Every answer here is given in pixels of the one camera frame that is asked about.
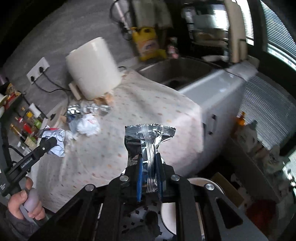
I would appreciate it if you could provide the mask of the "left hand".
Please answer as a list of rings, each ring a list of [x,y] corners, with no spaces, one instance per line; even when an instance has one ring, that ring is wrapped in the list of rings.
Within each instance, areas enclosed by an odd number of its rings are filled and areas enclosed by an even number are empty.
[[[8,211],[17,219],[24,220],[20,207],[27,201],[28,194],[25,190],[21,190],[18,193],[13,194],[8,201]],[[33,205],[33,210],[28,212],[28,216],[35,220],[42,220],[45,218],[45,210],[42,206],[41,201],[38,201]]]

